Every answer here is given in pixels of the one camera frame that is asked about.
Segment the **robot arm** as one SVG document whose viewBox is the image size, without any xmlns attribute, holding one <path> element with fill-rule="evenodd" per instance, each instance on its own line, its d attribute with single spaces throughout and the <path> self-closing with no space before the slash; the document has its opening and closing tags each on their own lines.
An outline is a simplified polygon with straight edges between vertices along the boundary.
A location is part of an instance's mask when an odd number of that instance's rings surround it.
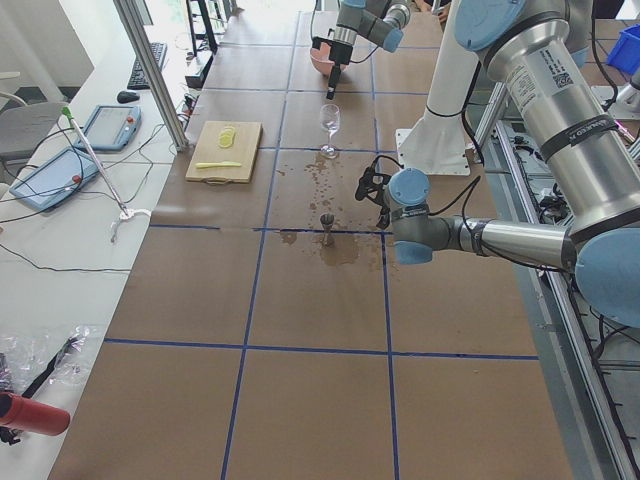
<svg viewBox="0 0 640 480">
<path fill-rule="evenodd" d="M 438 215 L 420 167 L 395 173 L 384 197 L 398 262 L 458 250 L 565 272 L 596 311 L 637 327 L 639 169 L 580 69 L 591 13 L 588 1 L 458 1 L 449 22 L 457 43 L 506 87 L 529 149 L 571 213 L 568 226 Z"/>
<path fill-rule="evenodd" d="M 411 11 L 407 1 L 344 0 L 341 2 L 330 38 L 314 37 L 313 46 L 324 43 L 330 47 L 331 67 L 326 98 L 332 100 L 338 86 L 341 67 L 351 62 L 358 36 L 369 40 L 387 52 L 394 52 L 408 25 Z"/>
</svg>

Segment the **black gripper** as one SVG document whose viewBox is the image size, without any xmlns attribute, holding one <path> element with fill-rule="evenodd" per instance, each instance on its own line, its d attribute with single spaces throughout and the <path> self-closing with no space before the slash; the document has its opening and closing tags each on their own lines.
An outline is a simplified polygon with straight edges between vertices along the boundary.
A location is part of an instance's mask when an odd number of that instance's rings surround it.
<svg viewBox="0 0 640 480">
<path fill-rule="evenodd" d="M 329 59 L 334 63 L 334 66 L 331 68 L 331 72 L 328 78 L 326 93 L 326 98 L 328 100 L 334 99 L 336 88 L 341 76 L 341 67 L 343 65 L 348 65 L 351 62 L 352 53 L 352 44 L 344 43 L 337 40 L 331 41 Z"/>
<path fill-rule="evenodd" d="M 386 230 L 390 225 L 390 206 L 384 198 L 379 198 L 376 202 L 380 206 L 380 213 L 376 226 L 380 230 Z"/>
</svg>

